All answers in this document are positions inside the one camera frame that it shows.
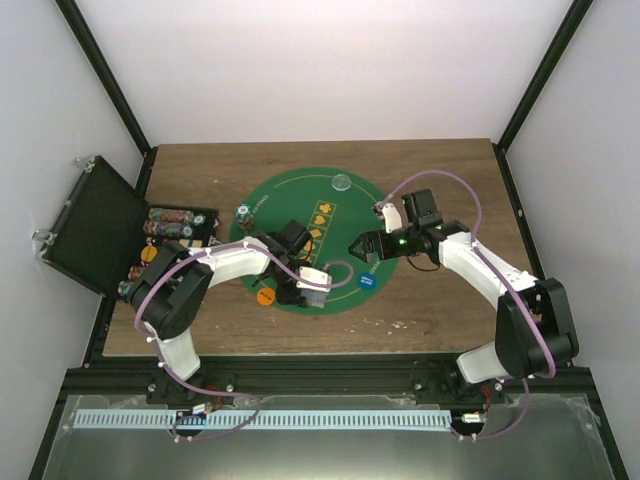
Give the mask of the orange big blind button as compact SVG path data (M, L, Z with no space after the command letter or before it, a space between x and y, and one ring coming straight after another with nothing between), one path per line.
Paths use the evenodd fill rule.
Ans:
M256 293L256 299L262 306L271 306L276 301L276 292L270 287L263 287Z

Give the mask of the blue small blind button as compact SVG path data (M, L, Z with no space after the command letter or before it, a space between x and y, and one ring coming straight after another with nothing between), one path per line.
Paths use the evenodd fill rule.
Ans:
M374 290L377 286L376 276L370 272L361 273L358 277L358 286L362 290Z

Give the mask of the clear acrylic dealer button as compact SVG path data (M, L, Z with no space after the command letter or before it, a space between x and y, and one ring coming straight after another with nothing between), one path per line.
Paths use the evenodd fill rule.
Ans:
M343 173L336 174L331 179L331 186L334 190L338 192L347 191L352 186L351 177Z

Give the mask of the poker chip stack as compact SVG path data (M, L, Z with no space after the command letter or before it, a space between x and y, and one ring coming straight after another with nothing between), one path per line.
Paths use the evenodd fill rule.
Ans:
M235 210L235 219L242 230L250 231L253 228L252 208L247 204L238 205Z

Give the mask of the deck of grey cards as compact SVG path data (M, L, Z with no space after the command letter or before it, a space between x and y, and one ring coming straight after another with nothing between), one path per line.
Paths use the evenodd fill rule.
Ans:
M306 303L309 307L323 309L327 300L327 292L321 292L316 290L305 290L303 296L306 299Z

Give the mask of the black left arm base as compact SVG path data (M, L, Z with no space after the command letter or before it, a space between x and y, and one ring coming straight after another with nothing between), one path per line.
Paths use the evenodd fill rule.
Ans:
M162 404L174 407L186 407L207 401L230 404L225 397L203 395L178 384L165 372L147 375L146 396L149 404ZM236 375L229 371L201 370L192 376L188 383L200 389L210 391L225 391L228 385L236 384Z

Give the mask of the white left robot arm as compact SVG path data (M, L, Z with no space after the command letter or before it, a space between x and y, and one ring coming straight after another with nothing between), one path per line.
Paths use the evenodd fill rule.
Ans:
M300 253L311 233L292 220L280 231L259 231L212 247L170 241L125 291L135 310L134 326L156 348L159 366L173 372L170 393L181 403L204 392L191 325L209 290L242 277L270 279L275 301L300 308L322 307L332 289L327 266L314 268Z

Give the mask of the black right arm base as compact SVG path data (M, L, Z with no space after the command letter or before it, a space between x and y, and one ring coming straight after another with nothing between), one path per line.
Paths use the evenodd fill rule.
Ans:
M453 363L415 361L410 383L417 403L457 406L485 405L492 401L488 382L467 382Z

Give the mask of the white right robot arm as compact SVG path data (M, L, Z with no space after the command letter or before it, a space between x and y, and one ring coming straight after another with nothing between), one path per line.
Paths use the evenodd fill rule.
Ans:
M405 211L399 213L390 202L377 203L373 211L383 228L359 235L349 254L366 263L425 255L459 275L496 312L493 342L461 354L457 369L445 376L451 400L468 402L489 380L551 377L577 356L579 342L561 282L517 269L464 224L444 220L429 189L403 195L402 204Z

